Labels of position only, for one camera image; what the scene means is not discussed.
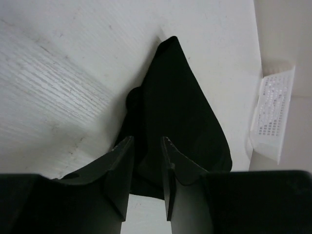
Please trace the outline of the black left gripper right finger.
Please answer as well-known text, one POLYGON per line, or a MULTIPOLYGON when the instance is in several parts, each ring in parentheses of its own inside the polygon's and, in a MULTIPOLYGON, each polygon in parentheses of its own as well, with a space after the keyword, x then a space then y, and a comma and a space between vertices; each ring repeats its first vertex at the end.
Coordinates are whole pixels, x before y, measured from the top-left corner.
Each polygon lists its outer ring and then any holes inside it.
POLYGON ((306 171, 208 172, 164 137, 162 180, 175 234, 309 234, 306 171))

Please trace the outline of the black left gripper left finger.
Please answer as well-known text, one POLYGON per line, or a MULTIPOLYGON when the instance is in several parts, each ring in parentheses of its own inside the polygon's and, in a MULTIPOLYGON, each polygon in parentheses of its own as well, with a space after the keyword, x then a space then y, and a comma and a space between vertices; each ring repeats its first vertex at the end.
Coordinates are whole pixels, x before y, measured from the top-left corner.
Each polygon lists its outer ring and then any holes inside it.
POLYGON ((126 219, 134 164, 129 136, 61 179, 0 176, 3 234, 118 234, 126 219))

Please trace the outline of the black tank top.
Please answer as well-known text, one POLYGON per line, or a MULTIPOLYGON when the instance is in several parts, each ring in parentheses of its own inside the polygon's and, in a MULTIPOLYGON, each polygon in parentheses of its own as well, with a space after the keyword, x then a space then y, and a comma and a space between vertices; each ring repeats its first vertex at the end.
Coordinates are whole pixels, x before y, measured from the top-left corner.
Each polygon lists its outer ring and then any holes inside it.
POLYGON ((128 93, 125 104, 126 116, 117 141, 134 138, 131 194, 164 198, 163 137, 207 171, 232 169, 225 134, 177 37, 158 46, 142 84, 128 93))

